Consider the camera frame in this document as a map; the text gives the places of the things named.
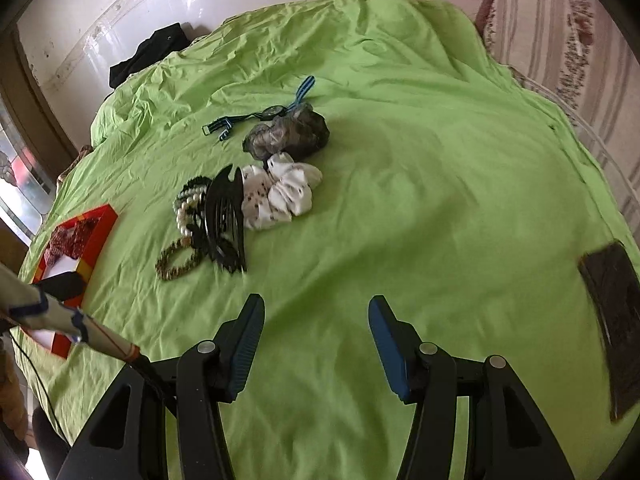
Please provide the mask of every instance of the floor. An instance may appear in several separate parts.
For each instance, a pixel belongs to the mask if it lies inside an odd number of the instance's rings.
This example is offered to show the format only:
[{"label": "floor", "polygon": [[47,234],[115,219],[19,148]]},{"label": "floor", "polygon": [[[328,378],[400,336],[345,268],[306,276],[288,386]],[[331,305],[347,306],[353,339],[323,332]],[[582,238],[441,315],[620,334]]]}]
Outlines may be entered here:
[{"label": "floor", "polygon": [[179,22],[195,38],[230,16],[286,1],[295,0],[33,0],[18,30],[33,75],[79,148],[111,92],[109,67],[154,30]]}]

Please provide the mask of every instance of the wrinkled fabric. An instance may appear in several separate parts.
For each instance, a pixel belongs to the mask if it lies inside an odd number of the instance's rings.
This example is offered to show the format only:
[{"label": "wrinkled fabric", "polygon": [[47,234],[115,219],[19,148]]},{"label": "wrinkled fabric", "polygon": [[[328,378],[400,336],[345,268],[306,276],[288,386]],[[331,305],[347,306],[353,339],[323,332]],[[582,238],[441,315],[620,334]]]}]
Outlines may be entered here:
[{"label": "wrinkled fabric", "polygon": [[295,161],[304,160],[329,142],[329,129],[322,115],[309,103],[301,103],[284,117],[256,124],[242,142],[242,149],[255,160],[287,152]]},{"label": "wrinkled fabric", "polygon": [[267,229],[278,222],[291,222],[291,215],[308,212],[311,190],[322,182],[318,168],[293,162],[287,153],[273,155],[267,168],[253,164],[242,168],[242,214],[248,229]]},{"label": "wrinkled fabric", "polygon": [[[308,74],[306,99],[331,131],[306,160],[322,170],[313,209],[282,228],[244,230],[246,273],[201,265],[158,280],[182,184],[254,162],[242,152],[249,122],[222,143],[202,125],[287,103]],[[577,263],[617,238],[638,270],[640,251],[562,111],[520,88],[451,4],[312,0],[236,16],[121,85],[92,142],[21,277],[31,279],[60,221],[109,202],[118,221],[82,309],[151,360],[211,338],[259,293],[266,320],[246,388],[220,405],[238,479],[396,478],[414,407],[380,364],[367,320],[375,294],[453,356],[503,355],[578,480],[601,475],[637,420],[638,406],[609,420],[602,335]],[[76,438],[122,366],[87,348],[60,362],[17,337]],[[459,406],[451,480],[465,465]],[[172,417],[167,435],[179,478]]]},{"label": "wrinkled fabric", "polygon": [[85,144],[82,148],[80,148],[80,152],[78,153],[78,156],[76,157],[76,160],[74,160],[71,163],[71,165],[69,165],[69,167],[66,168],[65,171],[63,171],[62,173],[60,173],[58,175],[58,178],[56,179],[56,189],[57,190],[60,189],[60,186],[65,181],[66,176],[71,172],[71,170],[73,168],[75,168],[78,165],[78,162],[80,162],[83,158],[85,158],[87,155],[89,155],[93,151],[94,151],[94,147],[92,145],[90,145],[90,144]]},{"label": "wrinkled fabric", "polygon": [[44,261],[47,267],[55,264],[63,254],[74,260],[82,256],[86,243],[97,223],[95,218],[84,218],[76,222],[73,227],[56,227],[51,234],[49,245],[44,251]]},{"label": "wrinkled fabric", "polygon": [[189,46],[189,40],[184,35],[180,23],[156,30],[150,38],[138,45],[133,57],[110,67],[109,86],[117,88],[127,80],[127,77],[187,46]]}]

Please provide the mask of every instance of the white scrunchie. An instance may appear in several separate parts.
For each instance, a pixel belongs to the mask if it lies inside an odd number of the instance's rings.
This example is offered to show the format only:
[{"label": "white scrunchie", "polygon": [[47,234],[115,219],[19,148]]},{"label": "white scrunchie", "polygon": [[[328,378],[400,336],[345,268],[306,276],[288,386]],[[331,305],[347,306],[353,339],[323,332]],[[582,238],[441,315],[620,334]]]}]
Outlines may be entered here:
[{"label": "white scrunchie", "polygon": [[277,222],[290,222],[311,209],[311,190],[322,182],[322,173],[311,164],[293,162],[287,153],[277,153],[260,166],[242,168],[244,200],[242,214],[248,229],[267,229]]}]

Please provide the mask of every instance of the metal screw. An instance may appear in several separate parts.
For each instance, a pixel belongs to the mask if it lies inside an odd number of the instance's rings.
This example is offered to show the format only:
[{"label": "metal screw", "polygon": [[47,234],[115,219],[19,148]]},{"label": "metal screw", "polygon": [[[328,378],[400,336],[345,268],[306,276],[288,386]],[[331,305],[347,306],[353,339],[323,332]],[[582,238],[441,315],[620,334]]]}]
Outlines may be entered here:
[{"label": "metal screw", "polygon": [[494,368],[504,368],[507,365],[507,361],[499,355],[492,355],[489,357],[489,364]]},{"label": "metal screw", "polygon": [[216,344],[213,341],[202,341],[199,345],[198,345],[198,352],[200,352],[201,354],[209,354],[211,352],[213,352],[216,349]]},{"label": "metal screw", "polygon": [[420,345],[420,352],[426,355],[434,355],[438,351],[438,347],[433,343],[422,343]]}]

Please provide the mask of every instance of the green bedsheet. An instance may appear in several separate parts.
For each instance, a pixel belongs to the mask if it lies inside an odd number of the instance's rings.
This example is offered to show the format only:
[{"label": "green bedsheet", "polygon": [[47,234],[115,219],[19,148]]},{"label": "green bedsheet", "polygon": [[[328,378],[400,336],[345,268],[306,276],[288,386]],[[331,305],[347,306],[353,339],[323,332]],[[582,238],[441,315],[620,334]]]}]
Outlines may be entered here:
[{"label": "green bedsheet", "polygon": [[[223,144],[201,126],[287,104],[309,74],[308,100],[332,133],[309,160],[324,173],[311,212],[246,232],[245,274],[204,263],[160,282],[182,184],[252,161],[241,143],[253,122]],[[210,338],[261,294],[251,375],[221,407],[239,480],[396,477],[414,407],[386,383],[367,324],[375,294],[454,356],[504,355],[579,480],[603,471],[638,417],[609,421],[600,331],[576,267],[619,238],[638,269],[638,248],[562,112],[520,89],[452,5],[313,0],[242,14],[118,88],[92,141],[21,276],[59,222],[108,202],[119,218],[82,307],[152,360]],[[20,341],[75,438],[121,364],[87,348],[62,362]],[[456,445],[452,478],[462,468]]]}]

